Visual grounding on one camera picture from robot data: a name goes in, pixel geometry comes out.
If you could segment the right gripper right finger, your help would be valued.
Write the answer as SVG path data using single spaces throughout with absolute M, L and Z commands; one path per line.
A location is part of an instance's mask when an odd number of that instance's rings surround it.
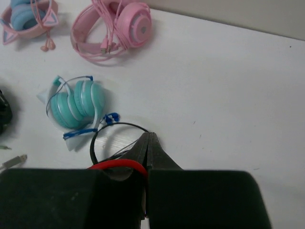
M 235 170 L 183 170 L 149 135 L 148 217 L 152 229 L 269 229 L 253 176 Z

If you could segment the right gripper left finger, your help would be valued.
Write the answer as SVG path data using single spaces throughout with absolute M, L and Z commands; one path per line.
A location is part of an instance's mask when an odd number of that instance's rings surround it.
M 145 169 L 149 134 L 123 159 Z M 138 229 L 147 178 L 134 169 L 13 168 L 0 175 L 3 229 Z

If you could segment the grey headphones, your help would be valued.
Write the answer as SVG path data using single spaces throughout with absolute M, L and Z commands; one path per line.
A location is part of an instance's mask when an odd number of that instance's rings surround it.
M 20 164 L 23 164 L 26 160 L 27 160 L 27 155 L 26 154 L 23 154 L 23 155 L 20 155 L 20 156 L 16 156 L 4 163 L 1 164 L 0 166 L 0 169 L 1 170 L 5 170 L 5 169 L 9 169 L 9 168 L 12 168 L 14 166 L 17 166 L 17 165 L 20 165 Z

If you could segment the red black headphones with cable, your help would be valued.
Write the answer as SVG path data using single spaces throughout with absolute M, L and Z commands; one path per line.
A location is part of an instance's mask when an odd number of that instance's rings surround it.
M 148 172 L 147 170 L 137 161 L 130 160 L 130 159 L 115 159 L 115 160 L 109 160 L 100 162 L 98 164 L 95 164 L 88 169 L 110 169 L 110 168 L 116 168 L 116 167 L 127 167 L 136 170 L 140 174 L 143 175 L 143 177 L 148 178 Z

